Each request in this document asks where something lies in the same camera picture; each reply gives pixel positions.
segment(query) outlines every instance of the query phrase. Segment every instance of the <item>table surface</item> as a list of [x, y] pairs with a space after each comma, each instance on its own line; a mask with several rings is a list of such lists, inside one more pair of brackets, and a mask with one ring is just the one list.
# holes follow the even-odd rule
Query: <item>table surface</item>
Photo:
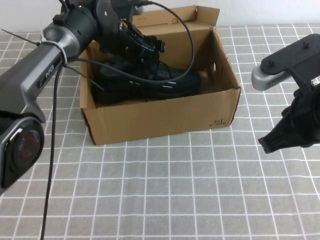
[[[231, 127], [95, 147], [79, 110], [80, 78], [64, 70], [47, 239], [320, 239], [320, 145], [266, 155], [257, 141], [279, 122], [298, 87], [293, 79], [266, 92], [251, 85], [256, 64], [320, 33], [320, 24], [217, 28], [242, 85]], [[0, 34], [0, 74], [33, 48]], [[53, 84], [38, 98], [47, 119]], [[43, 125], [39, 161], [0, 198], [0, 239], [40, 236], [51, 125]]]

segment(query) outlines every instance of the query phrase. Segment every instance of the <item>screw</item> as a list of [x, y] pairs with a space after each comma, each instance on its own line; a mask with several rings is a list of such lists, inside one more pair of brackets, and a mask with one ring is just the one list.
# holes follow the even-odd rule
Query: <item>screw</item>
[[310, 47], [310, 43], [308, 43], [308, 42], [307, 42], [307, 43], [303, 42], [303, 46], [304, 46], [305, 49], [308, 49], [308, 48]]
[[271, 60], [269, 60], [269, 67], [274, 67], [275, 66], [275, 61], [271, 61]]

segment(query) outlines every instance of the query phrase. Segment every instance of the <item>box flap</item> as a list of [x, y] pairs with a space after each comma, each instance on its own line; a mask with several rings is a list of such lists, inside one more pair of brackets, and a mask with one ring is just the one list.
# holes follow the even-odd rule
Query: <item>box flap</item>
[[215, 27], [217, 25], [220, 9], [213, 7], [197, 6], [196, 13], [197, 21], [207, 23]]
[[[197, 18], [196, 6], [178, 7], [171, 10], [185, 22], [195, 21]], [[137, 28], [161, 24], [171, 25], [178, 22], [178, 19], [167, 10], [146, 11], [141, 15], [133, 16], [133, 24]]]
[[[202, 22], [211, 27], [217, 25], [220, 9], [205, 6], [185, 6], [172, 9], [185, 22]], [[137, 28], [155, 25], [174, 25], [178, 19], [166, 10], [146, 11], [142, 15], [133, 17], [133, 24]]]

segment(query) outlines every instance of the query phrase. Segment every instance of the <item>white grid pattern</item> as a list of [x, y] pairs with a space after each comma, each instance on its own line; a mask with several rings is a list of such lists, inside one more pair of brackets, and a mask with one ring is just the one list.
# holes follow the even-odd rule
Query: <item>white grid pattern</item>
[[[319, 159], [317, 159], [317, 156], [320, 154], [320, 144], [317, 144], [311, 150], [295, 148], [292, 151], [296, 154], [283, 150], [273, 155], [265, 155], [258, 144], [257, 138], [266, 135], [270, 129], [257, 130], [254, 124], [256, 121], [270, 120], [271, 128], [275, 125], [275, 122], [281, 119], [281, 113], [274, 112], [273, 109], [284, 109], [290, 104], [287, 97], [293, 94], [294, 89], [290, 88], [295, 82], [288, 80], [281, 83], [280, 90], [276, 92], [257, 92], [252, 90], [250, 82], [244, 82], [244, 76], [251, 74], [251, 72], [241, 71], [240, 67], [245, 65], [255, 66], [258, 63], [257, 58], [261, 54], [268, 55], [274, 48], [287, 46], [286, 39], [303, 38], [304, 35], [298, 34], [301, 33], [301, 30], [319, 33], [320, 24], [316, 26], [308, 24], [304, 27], [294, 24], [219, 27], [218, 31], [221, 32], [222, 42], [226, 41], [228, 43], [224, 45], [228, 55], [235, 57], [231, 63], [242, 85], [241, 99], [243, 101], [239, 104], [239, 107], [243, 108], [239, 109], [236, 113], [234, 122], [230, 128], [187, 133], [180, 135], [178, 138], [177, 136], [163, 137], [156, 144], [152, 142], [153, 139], [138, 141], [136, 143], [126, 142], [98, 147], [90, 144], [88, 130], [83, 131], [82, 128], [77, 127], [77, 125], [83, 124], [82, 119], [73, 115], [75, 111], [79, 110], [77, 106], [77, 102], [79, 101], [77, 90], [80, 87], [80, 78], [64, 71], [63, 77], [60, 79], [59, 90], [68, 91], [75, 89], [76, 91], [73, 96], [63, 95], [62, 91], [58, 97], [58, 101], [69, 100], [71, 105], [62, 104], [58, 108], [59, 111], [65, 111], [66, 116], [63, 116], [65, 117], [64, 119], [57, 120], [58, 123], [62, 124], [63, 128], [60, 129], [60, 133], [57, 133], [57, 159], [54, 163], [55, 169], [49, 207], [58, 200], [68, 200], [70, 206], [66, 208], [64, 214], [50, 214], [48, 216], [49, 219], [66, 220], [66, 226], [63, 227], [62, 232], [60, 231], [61, 234], [46, 236], [46, 238], [60, 240], [80, 238], [118, 240], [124, 237], [139, 240], [144, 240], [145, 238], [171, 240], [172, 238], [184, 239], [188, 237], [195, 239], [200, 237], [221, 237], [223, 240], [228, 237], [246, 237], [251, 240], [253, 238], [255, 240], [260, 240], [261, 238], [262, 240], [264, 237], [274, 237], [277, 240], [280, 240], [281, 237], [302, 237], [305, 240], [308, 240], [309, 236], [320, 238], [320, 228], [317, 222], [320, 219], [320, 164], [318, 164]], [[273, 31], [274, 34], [266, 35], [265, 31]], [[287, 31], [288, 34], [282, 34], [282, 31]], [[33, 36], [33, 34], [26, 33], [27, 37]], [[252, 37], [264, 39], [267, 45], [252, 44]], [[279, 37], [281, 38], [281, 44], [268, 44], [268, 41]], [[246, 39], [248, 44], [237, 44], [242, 39]], [[21, 49], [11, 49], [11, 43], [23, 43], [23, 46]], [[23, 52], [32, 50], [24, 42], [14, 41], [12, 37], [8, 38], [3, 33], [0, 34], [0, 44], [4, 44], [5, 46], [0, 58], [0, 70], [8, 69], [9, 67], [6, 65], [8, 61], [17, 62], [21, 59], [20, 56]], [[267, 52], [256, 52], [256, 48], [265, 46], [267, 47]], [[237, 49], [239, 47], [248, 47], [249, 50], [238, 53]], [[12, 51], [19, 51], [17, 58], [4, 57], [6, 53]], [[252, 57], [253, 60], [244, 62], [242, 58], [245, 57]], [[74, 84], [63, 84], [64, 79], [67, 78], [74, 78]], [[38, 98], [38, 101], [42, 104], [42, 109], [48, 112], [50, 118], [52, 115], [52, 103], [50, 101], [52, 100], [52, 95], [50, 91], [53, 91], [53, 86], [49, 84], [45, 89], [47, 92], [42, 94]], [[249, 101], [249, 97], [251, 96], [262, 99], [263, 102], [251, 102]], [[270, 96], [275, 98], [282, 97], [282, 100], [284, 98], [285, 104], [268, 102], [270, 101]], [[253, 108], [266, 109], [267, 115], [256, 117], [253, 114]], [[247, 111], [247, 115], [242, 112], [244, 109]], [[247, 122], [248, 126], [245, 129], [239, 128], [242, 125], [245, 127]], [[51, 124], [52, 122], [48, 121], [45, 125], [46, 133], [47, 130], [50, 130], [48, 123]], [[203, 152], [206, 152], [208, 149], [209, 151], [206, 155], [201, 155], [198, 152], [199, 149]], [[149, 154], [151, 151], [156, 158], [151, 157]], [[177, 159], [177, 156], [181, 156], [181, 158], [184, 156], [184, 158], [189, 159]], [[233, 163], [235, 163], [233, 167], [236, 173], [229, 172], [233, 168], [231, 166]], [[135, 169], [136, 172], [134, 174], [136, 175], [128, 177], [126, 174], [133, 170], [131, 166], [135, 164], [142, 164], [145, 168], [141, 170], [142, 172], [139, 172], [139, 169]], [[185, 171], [188, 173], [179, 172], [179, 169], [182, 169], [184, 164], [190, 166], [185, 168]], [[119, 165], [121, 169], [115, 168], [118, 172], [113, 172], [118, 173], [117, 176], [109, 176], [104, 172], [105, 166], [112, 169], [112, 167]], [[165, 165], [168, 168], [168, 173], [165, 176], [154, 176], [152, 169], [148, 168], [148, 165], [159, 167]], [[253, 171], [249, 171], [247, 168], [244, 168], [247, 165], [254, 165], [256, 168]], [[276, 165], [280, 166], [282, 172], [279, 172], [280, 169], [276, 168]], [[37, 191], [37, 188], [43, 188], [41, 186], [44, 186], [47, 182], [45, 177], [39, 175], [38, 168], [42, 166], [49, 167], [49, 159], [38, 162], [30, 170], [29, 175], [17, 182], [15, 185], [17, 189], [10, 189], [0, 197], [0, 223], [2, 223], [2, 225], [0, 224], [0, 239], [39, 238], [40, 225], [34, 226], [36, 231], [31, 229], [28, 232], [24, 229], [25, 226], [22, 223], [25, 223], [25, 219], [28, 219], [30, 224], [33, 222], [37, 223], [39, 222], [37, 220], [42, 217], [42, 211], [35, 212], [34, 214], [24, 213], [25, 210], [32, 207], [27, 200], [33, 200], [35, 203], [38, 200], [44, 200], [44, 190], [43, 192]], [[98, 173], [91, 178], [82, 176], [83, 166], [99, 166]], [[88, 189], [87, 193], [78, 195], [77, 190], [81, 188], [81, 183], [86, 181], [96, 183], [97, 187], [93, 191]], [[126, 185], [128, 181], [136, 181], [136, 186], [132, 184], [133, 188], [130, 189], [130, 192], [128, 192], [128, 186]], [[114, 187], [113, 190], [107, 188], [109, 192], [104, 192], [106, 189], [105, 182], [109, 183], [108, 186], [113, 186], [114, 184], [118, 187]], [[71, 189], [65, 187], [71, 183], [74, 183]], [[124, 214], [128, 208], [133, 206], [133, 204], [123, 205], [123, 199], [128, 197], [141, 197], [143, 199], [140, 211], [135, 209], [137, 213]], [[150, 198], [156, 199], [157, 197], [167, 199], [168, 206], [163, 206], [163, 208], [167, 207], [167, 209], [159, 213], [156, 212], [158, 211], [156, 206], [153, 206], [154, 209], [148, 209], [147, 212], [147, 201]], [[181, 211], [179, 210], [179, 206], [175, 205], [176, 198], [186, 201], [181, 202], [185, 210]], [[188, 205], [187, 199], [189, 198], [192, 198], [192, 201]], [[241, 199], [238, 209], [228, 211], [228, 209], [233, 209], [233, 203], [226, 206], [224, 200], [227, 198], [232, 198], [235, 201], [234, 204], [236, 204], [236, 200]], [[255, 200], [254, 203], [258, 202], [258, 199], [264, 198], [266, 199], [266, 203], [264, 206], [263, 203], [260, 203], [260, 206], [253, 210], [249, 204], [250, 198]], [[277, 205], [275, 205], [275, 200], [281, 199], [285, 202], [288, 198], [292, 199], [293, 202], [286, 202], [286, 205], [282, 206], [283, 209], [279, 210]], [[101, 199], [110, 201], [118, 199], [118, 207], [116, 205], [106, 205], [105, 208], [109, 213], [102, 214], [98, 212], [98, 202]], [[208, 202], [201, 202], [200, 200], [203, 199], [208, 199]], [[92, 200], [91, 205], [83, 206], [84, 209], [92, 208], [91, 213], [84, 215], [73, 214], [75, 200]], [[5, 211], [6, 209], [14, 211], [14, 208], [9, 205], [10, 201], [18, 201], [20, 203], [20, 206], [18, 206], [19, 211], [15, 211], [15, 214], [8, 214]], [[207, 212], [201, 212], [200, 208], [202, 205], [207, 206]], [[216, 208], [215, 211], [210, 209], [212, 205]], [[105, 226], [105, 235], [96, 235], [95, 223], [97, 217], [107, 219], [117, 217], [117, 222], [114, 223], [114, 226]], [[132, 229], [133, 223], [130, 224], [128, 221], [123, 222], [127, 217], [133, 219], [134, 226], [138, 231]], [[150, 217], [159, 219], [167, 217], [168, 222], [159, 221], [157, 229], [150, 229], [150, 227], [155, 228], [155, 226], [150, 226], [149, 222], [147, 222]], [[83, 234], [79, 232], [78, 235], [70, 235], [69, 226], [71, 221], [74, 224], [74, 221], [80, 218], [90, 218], [91, 225], [82, 226]], [[201, 219], [204, 218], [208, 221], [216, 218], [216, 221], [219, 223], [203, 226], [204, 223], [201, 222]], [[260, 221], [262, 222], [259, 223], [258, 221], [256, 223], [254, 221], [256, 219], [261, 219]], [[11, 220], [16, 220], [14, 225], [5, 225], [7, 221]], [[238, 225], [239, 228], [232, 228], [232, 225]], [[264, 229], [259, 231], [259, 227], [270, 228], [272, 231], [268, 232]]]

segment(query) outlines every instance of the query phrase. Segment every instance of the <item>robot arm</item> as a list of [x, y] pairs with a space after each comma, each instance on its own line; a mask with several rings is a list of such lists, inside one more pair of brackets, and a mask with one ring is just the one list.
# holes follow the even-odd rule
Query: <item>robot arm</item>
[[312, 83], [320, 76], [319, 62], [320, 35], [311, 34], [266, 57], [252, 71], [252, 85], [258, 91], [266, 91], [290, 77], [299, 87], [291, 106], [282, 112], [282, 120], [259, 139], [267, 154], [320, 143], [320, 84]]
[[53, 18], [42, 31], [41, 44], [0, 76], [0, 195], [42, 153], [45, 137], [41, 123], [46, 119], [36, 99], [62, 65], [78, 58], [92, 40], [116, 54], [126, 47], [129, 51], [125, 52], [140, 53], [142, 45], [150, 46], [150, 54], [157, 50], [148, 38], [125, 27], [116, 13], [130, 20], [140, 9], [136, 7], [140, 1], [66, 1], [68, 13]]

